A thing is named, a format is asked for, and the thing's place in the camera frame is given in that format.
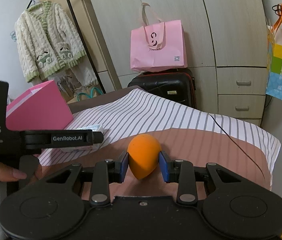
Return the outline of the person's left hand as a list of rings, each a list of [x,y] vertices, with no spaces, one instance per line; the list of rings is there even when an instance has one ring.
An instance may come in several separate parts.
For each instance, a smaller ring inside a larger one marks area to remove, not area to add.
[[[33,183],[37,180],[40,180],[42,177],[42,166],[40,164],[38,164],[34,174],[28,176],[21,170],[0,163],[0,181],[2,182],[15,182],[19,180],[29,179],[29,181]]]

